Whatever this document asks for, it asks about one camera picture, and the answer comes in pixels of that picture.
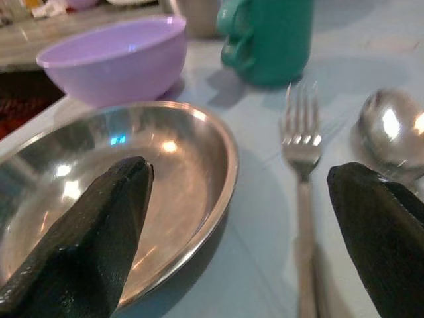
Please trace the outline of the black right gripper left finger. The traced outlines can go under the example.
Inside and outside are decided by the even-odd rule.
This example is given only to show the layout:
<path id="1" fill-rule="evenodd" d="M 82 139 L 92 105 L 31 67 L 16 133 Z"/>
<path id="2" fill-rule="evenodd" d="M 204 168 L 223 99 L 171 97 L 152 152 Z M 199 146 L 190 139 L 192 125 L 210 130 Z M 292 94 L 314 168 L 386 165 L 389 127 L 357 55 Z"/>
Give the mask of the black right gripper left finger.
<path id="1" fill-rule="evenodd" d="M 153 180 L 141 156 L 97 177 L 1 288 L 1 316 L 110 317 L 138 250 Z"/>

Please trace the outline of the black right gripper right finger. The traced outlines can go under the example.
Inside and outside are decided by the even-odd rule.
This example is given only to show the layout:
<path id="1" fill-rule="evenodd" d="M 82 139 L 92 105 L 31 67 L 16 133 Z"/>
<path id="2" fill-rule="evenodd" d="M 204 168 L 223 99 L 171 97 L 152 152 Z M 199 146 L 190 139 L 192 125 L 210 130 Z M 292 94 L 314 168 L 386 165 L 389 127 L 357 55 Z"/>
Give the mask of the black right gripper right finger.
<path id="1" fill-rule="evenodd" d="M 423 202 L 358 162 L 329 169 L 345 246 L 381 317 L 423 316 Z"/>

